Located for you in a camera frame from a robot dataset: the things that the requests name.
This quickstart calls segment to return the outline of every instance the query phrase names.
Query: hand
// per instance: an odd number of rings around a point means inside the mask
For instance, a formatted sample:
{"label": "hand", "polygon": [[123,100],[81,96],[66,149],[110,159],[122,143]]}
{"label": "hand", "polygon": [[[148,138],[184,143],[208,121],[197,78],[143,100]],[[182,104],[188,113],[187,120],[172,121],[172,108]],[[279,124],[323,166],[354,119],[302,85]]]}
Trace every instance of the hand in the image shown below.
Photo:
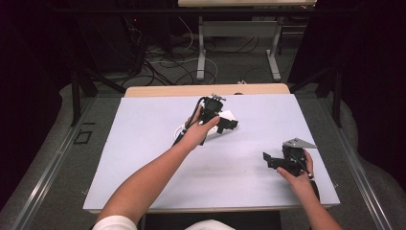
{"label": "hand", "polygon": [[199,124],[199,115],[202,109],[202,105],[197,108],[196,113],[191,121],[191,126],[188,128],[185,136],[182,140],[178,143],[180,145],[184,145],[189,150],[194,150],[207,136],[207,133],[212,127],[215,127],[218,122],[220,121],[220,117],[216,116],[212,118],[208,123],[205,125]]}
{"label": "hand", "polygon": [[[313,160],[311,159],[310,154],[305,150],[304,151],[306,159],[306,167],[308,171],[313,174]],[[293,193],[298,197],[299,200],[306,199],[308,196],[315,196],[313,188],[311,187],[310,180],[306,172],[303,172],[299,176],[294,176],[282,167],[277,168],[277,172],[289,182],[290,187],[292,188]]]}

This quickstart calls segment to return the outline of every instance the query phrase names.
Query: person's left hand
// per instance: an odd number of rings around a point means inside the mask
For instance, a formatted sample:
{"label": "person's left hand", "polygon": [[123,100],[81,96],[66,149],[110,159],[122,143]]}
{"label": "person's left hand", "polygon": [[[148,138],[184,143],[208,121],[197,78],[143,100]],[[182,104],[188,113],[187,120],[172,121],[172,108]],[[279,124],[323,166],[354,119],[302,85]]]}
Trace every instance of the person's left hand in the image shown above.
{"label": "person's left hand", "polygon": [[194,117],[192,118],[191,125],[188,128],[185,136],[180,140],[178,144],[184,145],[189,150],[194,150],[207,136],[208,131],[215,127],[220,121],[220,117],[216,116],[212,118],[208,123],[201,125],[199,124],[199,115],[202,109],[202,105],[197,108]]}

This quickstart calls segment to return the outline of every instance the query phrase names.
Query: black curtain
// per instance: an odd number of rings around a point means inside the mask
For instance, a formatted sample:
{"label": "black curtain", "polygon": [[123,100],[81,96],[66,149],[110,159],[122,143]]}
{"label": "black curtain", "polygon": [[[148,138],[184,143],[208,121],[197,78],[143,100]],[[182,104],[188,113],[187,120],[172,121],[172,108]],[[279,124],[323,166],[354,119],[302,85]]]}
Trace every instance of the black curtain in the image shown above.
{"label": "black curtain", "polygon": [[30,167],[60,110],[70,72],[41,1],[2,1],[0,207]]}
{"label": "black curtain", "polygon": [[[316,8],[353,8],[359,3],[319,0]],[[350,38],[353,44],[345,55],[342,98],[357,123],[359,154],[390,173],[406,190],[406,4],[367,1],[364,6],[366,23]],[[312,18],[289,81],[301,82],[331,66],[349,38],[352,19]]]}

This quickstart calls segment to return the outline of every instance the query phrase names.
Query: forearm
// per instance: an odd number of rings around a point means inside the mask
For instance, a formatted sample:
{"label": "forearm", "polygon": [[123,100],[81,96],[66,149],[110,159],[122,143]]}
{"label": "forearm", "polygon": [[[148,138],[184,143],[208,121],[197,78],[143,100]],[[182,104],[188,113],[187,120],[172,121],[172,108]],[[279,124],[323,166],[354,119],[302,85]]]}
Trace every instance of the forearm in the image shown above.
{"label": "forearm", "polygon": [[120,215],[137,223],[190,152],[185,145],[175,145],[132,174],[107,201],[97,221]]}
{"label": "forearm", "polygon": [[342,229],[315,195],[302,196],[299,200],[304,207],[304,211],[313,230]]}

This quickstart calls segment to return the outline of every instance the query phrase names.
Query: person's right hand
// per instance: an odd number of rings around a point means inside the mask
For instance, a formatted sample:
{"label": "person's right hand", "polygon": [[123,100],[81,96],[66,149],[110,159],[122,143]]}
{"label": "person's right hand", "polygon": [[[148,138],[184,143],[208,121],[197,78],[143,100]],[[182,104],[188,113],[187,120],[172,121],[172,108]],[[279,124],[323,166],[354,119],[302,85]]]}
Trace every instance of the person's right hand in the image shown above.
{"label": "person's right hand", "polygon": [[[313,173],[313,160],[310,154],[304,150],[304,155],[306,159],[307,170],[314,176]],[[298,197],[299,200],[306,199],[308,196],[315,196],[313,188],[311,187],[310,180],[306,172],[303,172],[299,176],[294,176],[290,172],[286,171],[282,167],[277,168],[277,172],[289,182],[293,193]]]}

